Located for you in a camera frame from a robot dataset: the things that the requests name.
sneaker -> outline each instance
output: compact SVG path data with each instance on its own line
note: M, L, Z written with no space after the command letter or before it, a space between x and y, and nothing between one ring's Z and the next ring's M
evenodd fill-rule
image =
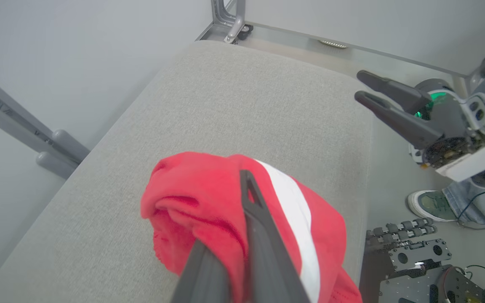
M407 198L410 210L421 218L429 217L436 222L457 221L445 194L440 190L421 190Z

floor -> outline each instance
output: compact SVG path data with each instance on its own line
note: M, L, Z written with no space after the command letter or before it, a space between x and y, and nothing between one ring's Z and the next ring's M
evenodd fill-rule
M205 40L222 41L227 29L214 27ZM331 69L355 77L361 69L408 85L416 85L431 77L448 81L462 95L461 79L427 67L407 63L353 48L332 48L312 38L262 27L255 27L247 40L239 45L279 54ZM408 155L406 141L374 119L373 150L368 192L370 213L368 229L400 223L416 218L405 205L408 194L424 189L441 189L449 180L431 169L420 169ZM485 230L462 229L456 223L437 223L438 234L420 238L446 240L453 254L450 263L465 267L471 264L485 266ZM485 270L472 268L473 282L485 288Z

red cloth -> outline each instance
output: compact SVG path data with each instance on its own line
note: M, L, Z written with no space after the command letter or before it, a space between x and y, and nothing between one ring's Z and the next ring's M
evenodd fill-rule
M218 157L187 152L156 165L141 200L141 215L150 220L154 229L156 257L168 270L180 275L195 239L200 239L227 268L233 302L243 302L248 268L239 180L243 169L250 170L256 178L310 301L361 303L360 292L342 268L346 243L342 216L306 186L242 155ZM282 182L291 185L287 192L280 192ZM293 214L285 210L285 201L297 193L302 193L299 196L304 196L302 200L311 214L311 236L307 238L301 237L304 228L294 225Z

white stripe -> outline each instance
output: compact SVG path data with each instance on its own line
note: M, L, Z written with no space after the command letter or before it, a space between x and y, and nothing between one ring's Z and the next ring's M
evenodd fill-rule
M312 239L312 213L295 180L276 168L258 161L267 170L283 213L297 241L301 254L301 282L311 303L317 303L320 290L320 270Z

fabric seat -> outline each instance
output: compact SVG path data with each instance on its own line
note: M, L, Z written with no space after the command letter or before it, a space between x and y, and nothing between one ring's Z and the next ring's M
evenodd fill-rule
M154 165L192 150L244 154L341 213L358 283L371 115L356 79L220 42L195 42L156 75L68 179L0 269L0 302L167 302L140 198Z

